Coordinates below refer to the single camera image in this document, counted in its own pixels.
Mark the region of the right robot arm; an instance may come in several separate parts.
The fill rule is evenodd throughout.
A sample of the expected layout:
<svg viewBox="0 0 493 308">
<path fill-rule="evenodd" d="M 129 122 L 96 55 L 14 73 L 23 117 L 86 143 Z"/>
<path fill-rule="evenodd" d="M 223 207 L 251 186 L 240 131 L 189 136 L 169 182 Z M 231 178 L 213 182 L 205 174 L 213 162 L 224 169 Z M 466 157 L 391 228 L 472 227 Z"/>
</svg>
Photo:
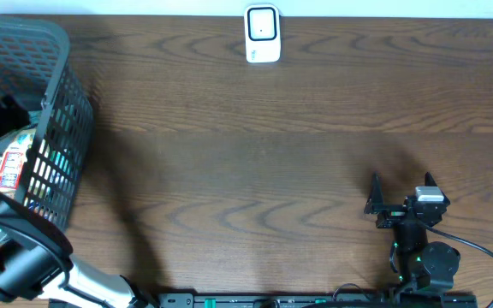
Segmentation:
<svg viewBox="0 0 493 308">
<path fill-rule="evenodd" d="M 429 242 L 427 236 L 429 228 L 443 219 L 449 205 L 449 199 L 429 173 L 424 185 L 416 187 L 402 204 L 387 204 L 379 177 L 372 176 L 364 212 L 377 217 L 377 228 L 388 228 L 394 235 L 389 262 L 399 275 L 400 284 L 389 291 L 390 301 L 398 304 L 407 297 L 440 299 L 453 287 L 460 253 L 443 242 Z"/>
</svg>

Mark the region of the yellow chips snack bag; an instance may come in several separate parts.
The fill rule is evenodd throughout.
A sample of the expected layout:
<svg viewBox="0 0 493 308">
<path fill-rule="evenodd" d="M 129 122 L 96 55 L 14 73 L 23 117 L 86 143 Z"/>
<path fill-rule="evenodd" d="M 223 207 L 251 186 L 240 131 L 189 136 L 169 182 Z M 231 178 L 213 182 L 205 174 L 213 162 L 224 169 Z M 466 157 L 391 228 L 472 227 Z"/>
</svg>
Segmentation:
<svg viewBox="0 0 493 308">
<path fill-rule="evenodd" d="M 35 128 L 22 130 L 0 156 L 0 193 L 10 198 L 15 196 L 19 186 L 27 151 L 33 144 L 35 133 Z"/>
</svg>

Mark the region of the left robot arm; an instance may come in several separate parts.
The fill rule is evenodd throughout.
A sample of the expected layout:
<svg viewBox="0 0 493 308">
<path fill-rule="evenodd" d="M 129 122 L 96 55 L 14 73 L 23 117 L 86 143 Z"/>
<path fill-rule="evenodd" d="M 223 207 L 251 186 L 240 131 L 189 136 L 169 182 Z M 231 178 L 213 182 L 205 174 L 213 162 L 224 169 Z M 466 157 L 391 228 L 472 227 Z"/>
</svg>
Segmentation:
<svg viewBox="0 0 493 308">
<path fill-rule="evenodd" d="M 75 258 L 53 224 L 0 193 L 0 301 L 54 299 L 76 307 L 159 307 L 130 280 Z"/>
</svg>

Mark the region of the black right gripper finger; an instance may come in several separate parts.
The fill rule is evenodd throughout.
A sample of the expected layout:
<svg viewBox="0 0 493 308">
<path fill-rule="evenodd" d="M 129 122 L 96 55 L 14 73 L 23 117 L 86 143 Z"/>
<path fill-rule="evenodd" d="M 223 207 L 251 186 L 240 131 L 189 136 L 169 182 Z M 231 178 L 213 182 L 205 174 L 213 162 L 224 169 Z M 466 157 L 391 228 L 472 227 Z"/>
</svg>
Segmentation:
<svg viewBox="0 0 493 308">
<path fill-rule="evenodd" d="M 365 203 L 364 213 L 374 215 L 381 212 L 383 207 L 382 186 L 377 173 L 374 173 L 371 177 L 371 189 Z"/>
<path fill-rule="evenodd" d="M 430 172 L 425 173 L 425 186 L 426 187 L 432 187 L 434 192 L 436 192 L 437 190 L 439 190 L 439 192 L 440 192 L 441 197 L 438 197 L 438 198 L 431 197 L 431 202 L 438 201 L 438 202 L 443 202 L 445 204 L 450 204 L 449 198 L 443 192 L 443 190 L 437 185 L 434 177 L 432 176 L 432 174 Z"/>
</svg>

